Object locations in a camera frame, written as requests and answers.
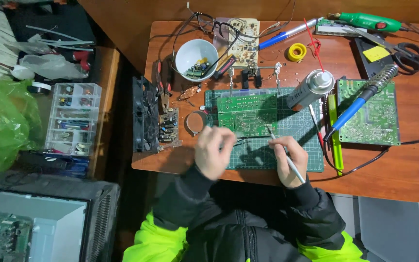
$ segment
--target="blue soldering iron handle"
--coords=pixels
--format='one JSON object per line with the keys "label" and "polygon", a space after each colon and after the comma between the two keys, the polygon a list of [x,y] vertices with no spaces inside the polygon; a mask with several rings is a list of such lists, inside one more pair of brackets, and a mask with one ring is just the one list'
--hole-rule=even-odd
{"label": "blue soldering iron handle", "polygon": [[347,110],[339,116],[339,119],[332,124],[335,130],[339,130],[356,112],[364,105],[366,101],[363,98],[357,98]]}
{"label": "blue soldering iron handle", "polygon": [[278,33],[273,38],[268,39],[268,40],[266,40],[264,42],[261,42],[259,44],[259,46],[258,46],[258,50],[262,50],[262,49],[264,49],[266,47],[269,47],[269,46],[272,46],[272,45],[274,45],[276,43],[279,43],[279,42],[281,42],[282,40],[284,40],[284,39],[286,39],[288,37],[289,37],[289,35],[287,34],[287,32]]}

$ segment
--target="red straw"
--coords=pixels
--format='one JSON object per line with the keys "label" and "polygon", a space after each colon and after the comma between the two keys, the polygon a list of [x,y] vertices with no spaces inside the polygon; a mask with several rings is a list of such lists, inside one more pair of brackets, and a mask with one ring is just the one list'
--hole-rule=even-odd
{"label": "red straw", "polygon": [[324,72],[323,64],[321,63],[321,59],[319,58],[319,50],[316,48],[315,41],[313,40],[313,35],[310,32],[310,28],[308,27],[308,24],[306,23],[305,18],[303,18],[303,21],[305,22],[306,29],[308,30],[308,34],[310,35],[311,44],[312,44],[313,48],[315,49],[315,53],[317,54],[319,65],[321,66],[321,70],[323,70],[323,72]]}

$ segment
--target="green cutting mat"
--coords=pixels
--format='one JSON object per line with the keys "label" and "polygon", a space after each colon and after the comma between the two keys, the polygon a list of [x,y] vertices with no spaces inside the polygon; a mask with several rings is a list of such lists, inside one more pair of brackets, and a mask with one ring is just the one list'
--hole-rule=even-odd
{"label": "green cutting mat", "polygon": [[[276,88],[269,88],[271,93]],[[319,145],[316,127],[311,119],[310,110],[292,111],[286,105],[287,96],[294,90],[292,87],[281,88],[277,99],[277,137],[293,136],[308,152],[308,172],[323,172],[324,159]],[[209,126],[218,125],[217,99],[229,90],[208,90],[205,92],[205,107],[209,112]],[[313,103],[316,116],[319,116],[319,102]],[[235,146],[230,155],[226,169],[276,169],[276,156],[268,146],[270,137],[247,138],[247,144]]]}

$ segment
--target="spray can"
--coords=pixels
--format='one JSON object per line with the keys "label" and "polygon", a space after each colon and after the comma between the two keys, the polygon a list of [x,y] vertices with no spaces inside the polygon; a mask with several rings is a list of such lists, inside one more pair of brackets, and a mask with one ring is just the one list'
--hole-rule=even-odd
{"label": "spray can", "polygon": [[287,106],[294,111],[300,111],[327,95],[334,88],[334,83],[334,76],[328,71],[314,70],[287,97]]}

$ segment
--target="green circuit board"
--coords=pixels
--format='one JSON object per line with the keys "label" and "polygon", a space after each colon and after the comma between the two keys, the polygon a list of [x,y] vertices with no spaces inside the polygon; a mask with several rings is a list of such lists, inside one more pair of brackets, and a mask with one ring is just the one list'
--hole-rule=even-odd
{"label": "green circuit board", "polygon": [[264,137],[277,132],[277,95],[218,98],[218,125],[238,137]]}
{"label": "green circuit board", "polygon": [[26,262],[30,253],[33,220],[0,213],[0,261]]}
{"label": "green circuit board", "polygon": [[[339,79],[338,110],[344,112],[361,94],[366,80]],[[370,98],[358,112],[339,129],[341,142],[398,146],[399,118],[395,83],[390,82]]]}

